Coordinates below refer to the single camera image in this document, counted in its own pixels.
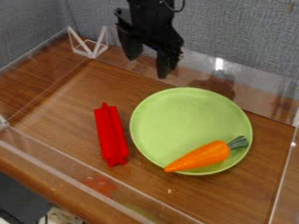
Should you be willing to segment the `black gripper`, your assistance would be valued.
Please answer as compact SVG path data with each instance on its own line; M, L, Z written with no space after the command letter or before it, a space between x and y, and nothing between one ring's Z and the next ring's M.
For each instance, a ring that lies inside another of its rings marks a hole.
M166 7L118 8L116 32L130 60L135 60L144 46L157 54L157 72L161 79L177 68L182 57L183 38L174 29L174 12Z

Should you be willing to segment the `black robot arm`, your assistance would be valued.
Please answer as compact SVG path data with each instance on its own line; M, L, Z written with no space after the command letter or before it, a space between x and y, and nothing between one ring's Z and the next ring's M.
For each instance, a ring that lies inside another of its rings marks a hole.
M130 60L144 46L157 51L157 73L166 79L183 54L183 38L174 29L174 0L127 0L130 8L116 8L116 32Z

